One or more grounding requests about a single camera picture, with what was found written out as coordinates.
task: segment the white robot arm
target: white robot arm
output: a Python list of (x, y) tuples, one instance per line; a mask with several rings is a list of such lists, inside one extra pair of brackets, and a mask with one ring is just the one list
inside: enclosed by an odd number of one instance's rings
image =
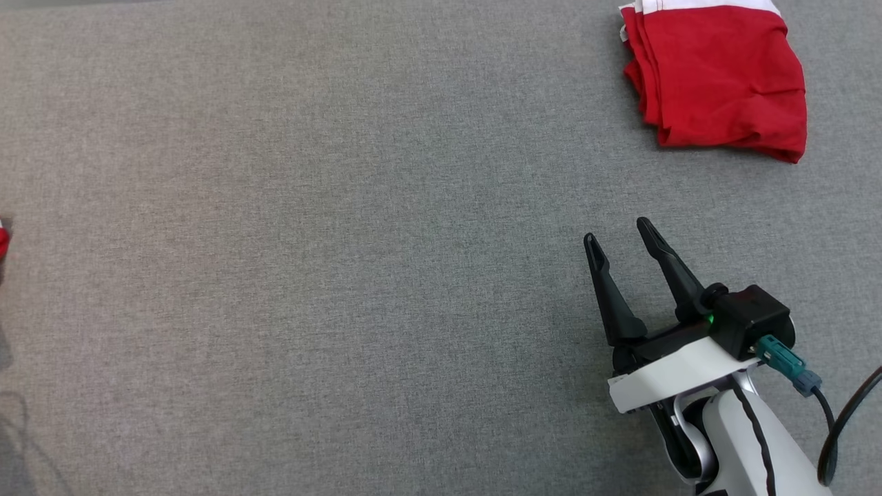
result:
[[(594, 293), (613, 347), (616, 375), (609, 394), (618, 411), (652, 414), (671, 464), (699, 496), (830, 496), (836, 438), (882, 379), (882, 368), (834, 421), (820, 379), (789, 349), (795, 331), (786, 306), (758, 286), (737, 293), (719, 283), (705, 289), (648, 219), (639, 218), (637, 227), (676, 300), (678, 323), (654, 333), (622, 298), (597, 239), (585, 236)], [(831, 434), (817, 476), (753, 386), (751, 371), (763, 363), (784, 373), (803, 395), (822, 401)]]

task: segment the red cloth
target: red cloth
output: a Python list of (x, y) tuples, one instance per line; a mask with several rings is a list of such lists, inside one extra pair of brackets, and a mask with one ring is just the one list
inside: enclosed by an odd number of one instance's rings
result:
[(620, 8), (624, 69), (663, 147), (805, 152), (803, 68), (769, 0), (639, 0)]
[(9, 232), (4, 229), (3, 225), (0, 225), (0, 261), (3, 260), (3, 257), (6, 256), (6, 251), (9, 249)]

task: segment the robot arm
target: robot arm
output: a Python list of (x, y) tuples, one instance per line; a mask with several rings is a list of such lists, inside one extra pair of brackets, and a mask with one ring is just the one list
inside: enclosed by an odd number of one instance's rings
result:
[[(698, 495), (831, 495), (750, 378), (760, 364), (760, 338), (793, 345), (789, 309), (757, 286), (737, 293), (721, 284), (705, 289), (648, 219), (637, 224), (674, 295), (678, 323), (649, 333), (609, 275), (597, 239), (585, 236), (613, 347), (609, 394), (616, 408), (651, 412), (671, 464)], [(691, 401), (706, 391), (714, 393)]]

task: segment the white stripe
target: white stripe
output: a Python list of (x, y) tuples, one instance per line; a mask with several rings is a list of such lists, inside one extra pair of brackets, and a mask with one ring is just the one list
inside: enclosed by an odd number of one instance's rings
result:
[(637, 2), (632, 2), (630, 4), (619, 5), (618, 14), (622, 15), (622, 11), (624, 9), (634, 9), (635, 12), (643, 12), (643, 0), (637, 0)]
[(705, 7), (744, 7), (757, 11), (774, 12), (781, 15), (772, 0), (643, 0), (643, 13), (656, 11), (675, 11), (678, 9), (703, 9)]

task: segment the gray carpet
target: gray carpet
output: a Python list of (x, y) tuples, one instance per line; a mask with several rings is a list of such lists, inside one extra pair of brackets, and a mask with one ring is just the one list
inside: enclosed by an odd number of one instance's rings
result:
[[(797, 166), (660, 150), (613, 2), (179, 0), (0, 14), (2, 494), (686, 495), (607, 396), (581, 237), (756, 282), (840, 409), (882, 334), (882, 11), (778, 2)], [(759, 388), (805, 452), (818, 405)], [(837, 494), (878, 494), (882, 394)]]

